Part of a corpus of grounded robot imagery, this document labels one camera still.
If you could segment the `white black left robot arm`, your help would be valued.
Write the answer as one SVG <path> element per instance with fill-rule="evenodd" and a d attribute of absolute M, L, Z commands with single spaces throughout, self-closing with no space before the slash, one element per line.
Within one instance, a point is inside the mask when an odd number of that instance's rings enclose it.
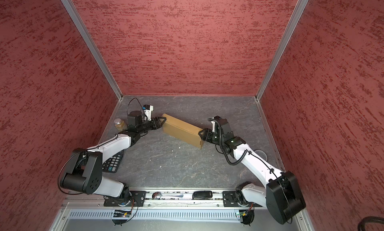
<path fill-rule="evenodd" d="M 113 138 L 86 149 L 77 148 L 62 167 L 58 176 L 58 188 L 79 194 L 100 195 L 128 202 L 131 193 L 128 185 L 103 177 L 103 164 L 119 152 L 135 145 L 151 130 L 160 129 L 165 117 L 148 117 L 141 111 L 129 114 L 133 123 Z"/>

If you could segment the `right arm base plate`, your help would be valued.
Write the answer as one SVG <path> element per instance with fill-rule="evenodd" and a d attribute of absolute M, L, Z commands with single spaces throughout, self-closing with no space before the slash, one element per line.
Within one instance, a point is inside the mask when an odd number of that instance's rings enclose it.
<path fill-rule="evenodd" d="M 246 197 L 241 191 L 223 191 L 223 203 L 226 208 L 250 208 L 252 205 L 256 208 L 264 207 L 266 198 L 262 196 L 249 195 Z"/>

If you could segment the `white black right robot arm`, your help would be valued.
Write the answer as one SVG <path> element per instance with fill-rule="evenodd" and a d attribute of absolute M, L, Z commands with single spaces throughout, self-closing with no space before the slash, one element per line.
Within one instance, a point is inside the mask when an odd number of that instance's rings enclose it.
<path fill-rule="evenodd" d="M 200 131 L 200 138 L 214 144 L 229 165 L 244 165 L 262 184 L 259 187 L 244 182 L 236 187 L 232 198 L 224 195 L 227 201 L 247 208 L 241 212 L 244 224 L 252 223 L 256 205 L 266 208 L 281 225 L 306 208 L 299 182 L 292 172 L 283 172 L 262 159 L 242 138 L 234 135 L 226 119 L 216 116 L 208 121 L 212 127 Z"/>

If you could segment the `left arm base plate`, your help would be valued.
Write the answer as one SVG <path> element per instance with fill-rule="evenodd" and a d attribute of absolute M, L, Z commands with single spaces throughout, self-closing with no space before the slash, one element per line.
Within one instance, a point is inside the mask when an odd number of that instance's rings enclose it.
<path fill-rule="evenodd" d="M 115 198 L 104 196 L 104 207 L 129 208 L 132 206 L 142 207 L 146 199 L 146 191 L 129 191 L 127 198 Z"/>

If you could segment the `brown cardboard box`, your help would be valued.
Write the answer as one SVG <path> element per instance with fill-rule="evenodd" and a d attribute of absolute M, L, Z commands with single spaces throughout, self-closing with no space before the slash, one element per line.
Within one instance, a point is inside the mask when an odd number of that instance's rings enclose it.
<path fill-rule="evenodd" d="M 166 121 L 163 124 L 164 133 L 193 145 L 198 149 L 202 149 L 204 141 L 202 141 L 202 138 L 199 136 L 199 132 L 203 130 L 202 128 L 167 114 L 163 114 L 162 117 L 166 118 Z"/>

